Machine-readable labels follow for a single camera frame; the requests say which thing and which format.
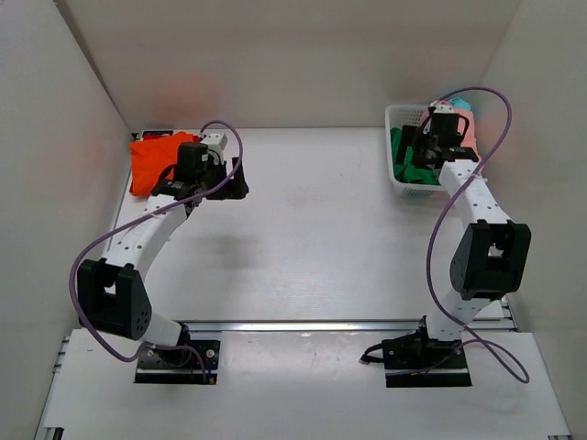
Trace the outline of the orange t shirt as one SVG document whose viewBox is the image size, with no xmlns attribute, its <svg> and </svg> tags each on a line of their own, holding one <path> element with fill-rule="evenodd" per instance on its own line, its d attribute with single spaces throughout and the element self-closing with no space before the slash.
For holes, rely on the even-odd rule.
<svg viewBox="0 0 587 440">
<path fill-rule="evenodd" d="M 176 163 L 180 145 L 199 141 L 199 136 L 180 131 L 146 134 L 143 139 L 131 142 L 131 183 L 144 185 L 151 193 L 163 170 Z"/>
</svg>

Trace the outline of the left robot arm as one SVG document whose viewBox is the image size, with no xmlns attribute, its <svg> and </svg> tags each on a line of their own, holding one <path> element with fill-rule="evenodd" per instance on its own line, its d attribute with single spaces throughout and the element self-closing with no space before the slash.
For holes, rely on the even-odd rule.
<svg viewBox="0 0 587 440">
<path fill-rule="evenodd" d="M 98 259 L 79 256 L 70 294 L 80 323 L 114 357 L 106 335 L 139 341 L 173 365 L 192 353 L 188 327 L 156 313 L 144 279 L 172 234 L 204 200 L 242 200 L 249 193 L 242 158 L 225 159 L 227 138 L 201 134 L 183 142 L 173 163 L 148 188 L 143 214 L 111 233 L 113 244 Z"/>
</svg>

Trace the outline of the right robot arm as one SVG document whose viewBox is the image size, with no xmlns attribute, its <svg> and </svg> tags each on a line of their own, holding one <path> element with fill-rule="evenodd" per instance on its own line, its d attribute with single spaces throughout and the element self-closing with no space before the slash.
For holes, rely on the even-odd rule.
<svg viewBox="0 0 587 440">
<path fill-rule="evenodd" d="M 449 104 L 432 104 L 419 126 L 403 127 L 397 152 L 403 160 L 411 149 L 411 164 L 437 175 L 464 229 L 449 263 L 449 292 L 433 299 L 437 310 L 409 337 L 412 359 L 427 368 L 458 346 L 480 311 L 519 289 L 531 241 L 529 227 L 494 199 L 476 151 L 463 146 L 470 127 Z"/>
</svg>

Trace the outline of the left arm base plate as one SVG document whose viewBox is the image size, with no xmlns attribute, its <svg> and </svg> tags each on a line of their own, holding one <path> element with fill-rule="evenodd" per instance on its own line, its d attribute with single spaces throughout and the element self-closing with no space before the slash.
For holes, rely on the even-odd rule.
<svg viewBox="0 0 587 440">
<path fill-rule="evenodd" d="M 192 349 L 142 348 L 136 364 L 134 382 L 156 385 L 216 385 L 221 333 L 191 333 L 187 345 Z"/>
</svg>

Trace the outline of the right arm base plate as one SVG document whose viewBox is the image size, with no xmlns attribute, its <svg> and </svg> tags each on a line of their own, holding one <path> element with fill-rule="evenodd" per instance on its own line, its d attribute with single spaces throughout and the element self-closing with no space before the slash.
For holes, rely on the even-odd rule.
<svg viewBox="0 0 587 440">
<path fill-rule="evenodd" d="M 382 364 L 387 389 L 467 388 L 472 385 L 461 341 L 437 341 L 423 328 L 368 347 L 360 363 Z"/>
</svg>

